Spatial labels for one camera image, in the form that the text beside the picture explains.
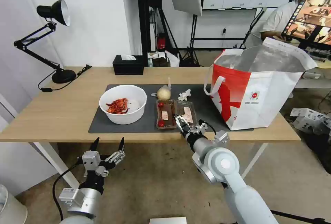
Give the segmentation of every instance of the white bowl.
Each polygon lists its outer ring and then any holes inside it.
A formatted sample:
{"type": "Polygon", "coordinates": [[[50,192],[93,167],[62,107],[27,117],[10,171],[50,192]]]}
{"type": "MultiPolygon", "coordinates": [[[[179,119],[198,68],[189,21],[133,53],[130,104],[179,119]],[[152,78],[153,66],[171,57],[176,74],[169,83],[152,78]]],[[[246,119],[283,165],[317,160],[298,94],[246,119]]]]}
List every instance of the white bowl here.
{"type": "Polygon", "coordinates": [[[134,85],[119,85],[108,89],[101,96],[99,106],[112,122],[126,125],[136,122],[142,117],[146,101],[147,95],[143,89],[134,85]],[[106,103],[111,104],[113,101],[121,98],[128,99],[128,112],[122,115],[108,113],[106,103]]]}

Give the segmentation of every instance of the onion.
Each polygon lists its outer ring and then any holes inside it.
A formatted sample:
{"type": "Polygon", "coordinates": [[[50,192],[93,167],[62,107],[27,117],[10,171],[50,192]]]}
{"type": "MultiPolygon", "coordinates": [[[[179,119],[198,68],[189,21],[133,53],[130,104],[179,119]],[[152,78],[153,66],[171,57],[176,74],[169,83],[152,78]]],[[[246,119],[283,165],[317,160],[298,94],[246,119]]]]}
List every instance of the onion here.
{"type": "Polygon", "coordinates": [[[171,91],[167,86],[163,86],[158,90],[158,99],[159,100],[169,100],[171,97],[171,91]]]}

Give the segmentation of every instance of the white robotic arm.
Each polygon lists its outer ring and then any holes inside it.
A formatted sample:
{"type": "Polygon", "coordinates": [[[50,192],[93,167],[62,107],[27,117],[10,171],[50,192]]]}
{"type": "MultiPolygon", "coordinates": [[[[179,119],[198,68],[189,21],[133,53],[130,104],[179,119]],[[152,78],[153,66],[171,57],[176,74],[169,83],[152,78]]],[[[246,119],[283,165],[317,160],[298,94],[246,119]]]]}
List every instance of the white robotic arm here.
{"type": "Polygon", "coordinates": [[[77,162],[85,167],[86,181],[80,184],[78,189],[64,188],[59,196],[59,200],[67,207],[67,212],[72,214],[62,220],[60,224],[94,223],[103,194],[104,178],[108,176],[109,170],[115,168],[125,158],[124,138],[122,138],[118,150],[110,156],[99,154],[96,150],[98,142],[99,138],[77,162]]]}
{"type": "Polygon", "coordinates": [[[203,136],[207,130],[205,123],[191,130],[182,116],[175,116],[175,121],[194,151],[192,159],[198,170],[210,183],[224,186],[228,206],[237,223],[278,224],[260,194],[241,178],[236,155],[224,148],[229,141],[228,134],[220,131],[214,140],[209,140],[203,136]]]}

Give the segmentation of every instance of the concrete floor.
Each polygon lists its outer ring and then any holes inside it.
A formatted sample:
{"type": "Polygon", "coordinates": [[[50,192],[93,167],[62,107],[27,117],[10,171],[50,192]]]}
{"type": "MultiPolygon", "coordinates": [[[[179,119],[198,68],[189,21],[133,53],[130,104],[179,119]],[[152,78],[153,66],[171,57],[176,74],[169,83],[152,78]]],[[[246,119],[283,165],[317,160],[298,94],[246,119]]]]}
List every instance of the concrete floor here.
{"type": "MultiPolygon", "coordinates": [[[[214,52],[205,53],[200,62],[209,66],[214,52]]],[[[326,89],[298,89],[282,109],[286,115],[293,107],[317,105],[328,93],[326,89]]],[[[330,109],[330,102],[321,104],[322,111],[330,109]]],[[[231,149],[242,162],[252,144],[230,143],[231,149]]],[[[60,156],[67,165],[88,149],[88,144],[59,144],[60,156]]],[[[115,144],[100,144],[102,154],[117,149],[115,144]]],[[[186,216],[190,224],[232,223],[232,217],[220,186],[209,185],[197,172],[191,160],[192,152],[181,144],[127,144],[125,160],[105,180],[97,223],[147,224],[149,218],[186,216]]],[[[84,168],[73,170],[79,181],[84,168]]],[[[57,224],[60,222],[52,200],[52,184],[57,176],[36,185],[18,196],[27,206],[26,224],[57,224]]],[[[331,175],[310,149],[303,143],[270,144],[245,181],[254,187],[268,206],[277,211],[322,217],[331,222],[331,175]]],[[[57,194],[67,184],[57,184],[57,194]]],[[[300,223],[276,217],[279,223],[300,223]]]]}

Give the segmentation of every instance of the gray table mat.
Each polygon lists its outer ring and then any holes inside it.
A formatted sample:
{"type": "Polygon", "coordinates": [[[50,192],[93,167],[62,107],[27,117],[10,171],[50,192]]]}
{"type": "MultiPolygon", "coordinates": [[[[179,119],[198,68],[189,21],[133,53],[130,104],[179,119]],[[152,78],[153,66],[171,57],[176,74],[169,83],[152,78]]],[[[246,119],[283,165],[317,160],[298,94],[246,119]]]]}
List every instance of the gray table mat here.
{"type": "MultiPolygon", "coordinates": [[[[110,84],[106,90],[118,85],[110,84]]],[[[158,133],[158,132],[178,132],[178,129],[159,130],[156,128],[157,110],[156,110],[156,97],[152,97],[151,93],[157,92],[162,87],[161,84],[141,84],[136,85],[147,94],[147,103],[143,116],[136,122],[128,125],[118,125],[111,122],[106,114],[98,107],[97,112],[91,123],[89,133],[158,133]]],[[[215,107],[214,103],[203,91],[203,84],[172,84],[171,85],[171,98],[176,99],[179,93],[191,89],[191,96],[188,101],[193,102],[197,120],[203,119],[210,123],[216,131],[224,130],[229,132],[230,129],[224,122],[215,107]]]]}

